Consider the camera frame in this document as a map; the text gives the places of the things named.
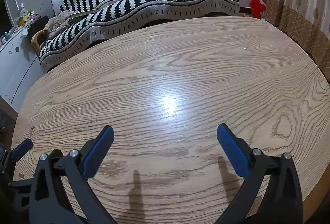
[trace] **curtain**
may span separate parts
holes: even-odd
[[[330,81],[330,0],[264,0],[265,19],[309,52]]]

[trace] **metal screw head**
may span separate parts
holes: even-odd
[[[45,161],[47,159],[47,154],[40,155],[40,160]]]
[[[78,151],[76,149],[73,149],[71,152],[70,152],[70,156],[71,157],[76,157],[78,155]]]
[[[261,150],[259,150],[259,149],[257,149],[257,148],[253,149],[252,152],[253,152],[253,154],[256,155],[256,156],[261,155]]]
[[[288,153],[288,152],[286,152],[286,153],[284,154],[284,157],[285,157],[285,159],[291,159],[291,154]]]

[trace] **blue gripper pad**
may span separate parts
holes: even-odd
[[[98,135],[96,142],[88,152],[83,161],[82,174],[88,179],[95,176],[104,157],[111,147],[114,139],[114,132],[111,126],[105,128]]]
[[[235,135],[226,128],[225,124],[220,124],[217,129],[218,141],[225,151],[231,165],[238,176],[242,176],[244,180],[250,175],[249,162],[245,154],[235,141]]]
[[[33,147],[31,139],[26,138],[12,151],[12,161],[18,162]]]

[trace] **wooden table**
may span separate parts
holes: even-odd
[[[130,32],[50,71],[29,91],[13,146],[65,154],[109,124],[114,143],[89,183],[118,223],[211,223],[242,179],[216,138],[223,122],[251,148],[290,152],[303,199],[330,160],[330,87],[311,58],[267,22],[211,17]],[[64,181],[76,211],[77,202]],[[253,211],[260,204],[267,177]]]

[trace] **sofa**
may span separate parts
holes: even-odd
[[[52,4],[55,15],[64,10],[101,10],[41,46],[38,38],[43,31],[34,35],[31,44],[39,53],[44,72],[89,47],[150,23],[239,12],[239,0],[52,0]]]

